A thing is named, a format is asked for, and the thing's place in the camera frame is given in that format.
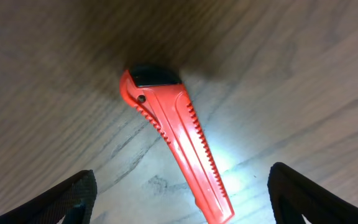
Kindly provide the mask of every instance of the knife handle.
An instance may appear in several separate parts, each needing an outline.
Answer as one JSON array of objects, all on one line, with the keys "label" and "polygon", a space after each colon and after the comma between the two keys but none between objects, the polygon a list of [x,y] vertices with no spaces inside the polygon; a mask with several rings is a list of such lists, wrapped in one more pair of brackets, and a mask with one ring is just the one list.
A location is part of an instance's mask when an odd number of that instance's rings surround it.
[{"label": "knife handle", "polygon": [[126,70],[121,78],[123,99],[161,134],[207,222],[226,223],[234,210],[185,86],[172,79],[161,82],[164,78],[150,84],[143,82],[143,74],[134,73]]}]

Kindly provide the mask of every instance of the wooden surface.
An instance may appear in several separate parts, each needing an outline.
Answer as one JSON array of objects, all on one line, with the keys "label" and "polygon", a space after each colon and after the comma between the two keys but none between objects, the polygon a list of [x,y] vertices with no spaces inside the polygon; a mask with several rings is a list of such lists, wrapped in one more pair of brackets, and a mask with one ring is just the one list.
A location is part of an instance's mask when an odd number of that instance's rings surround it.
[{"label": "wooden surface", "polygon": [[93,224],[205,222],[119,96],[136,62],[180,71],[233,223],[274,223],[277,161],[358,206],[358,0],[0,0],[0,214],[93,169]]}]

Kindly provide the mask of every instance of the wood grain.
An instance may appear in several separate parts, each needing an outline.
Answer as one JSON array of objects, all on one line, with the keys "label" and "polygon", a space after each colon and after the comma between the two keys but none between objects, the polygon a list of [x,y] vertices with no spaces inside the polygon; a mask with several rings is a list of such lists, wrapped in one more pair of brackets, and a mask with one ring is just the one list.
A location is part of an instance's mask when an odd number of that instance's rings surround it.
[{"label": "wood grain", "polygon": [[178,70],[236,217],[282,161],[358,206],[358,0],[0,0],[0,215],[93,169],[93,224],[204,223],[122,69]]}]

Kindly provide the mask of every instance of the brown wooden floor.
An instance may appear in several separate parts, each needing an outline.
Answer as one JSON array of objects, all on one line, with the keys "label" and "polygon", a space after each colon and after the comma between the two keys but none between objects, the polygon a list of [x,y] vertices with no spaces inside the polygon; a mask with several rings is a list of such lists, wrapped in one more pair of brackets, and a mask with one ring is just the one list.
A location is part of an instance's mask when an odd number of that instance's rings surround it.
[{"label": "brown wooden floor", "polygon": [[126,64],[180,71],[236,211],[273,223],[282,161],[358,206],[358,0],[0,0],[0,214],[93,169],[93,223],[204,223],[119,96]]}]

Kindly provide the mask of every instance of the red plastic handle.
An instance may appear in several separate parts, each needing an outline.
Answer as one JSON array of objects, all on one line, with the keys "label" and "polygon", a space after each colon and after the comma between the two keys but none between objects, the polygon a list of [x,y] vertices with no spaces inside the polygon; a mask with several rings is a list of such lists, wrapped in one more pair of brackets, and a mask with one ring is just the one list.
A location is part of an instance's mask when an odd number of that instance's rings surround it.
[{"label": "red plastic handle", "polygon": [[207,222],[226,223],[232,218],[233,207],[185,86],[137,87],[126,70],[120,92],[167,142]]}]

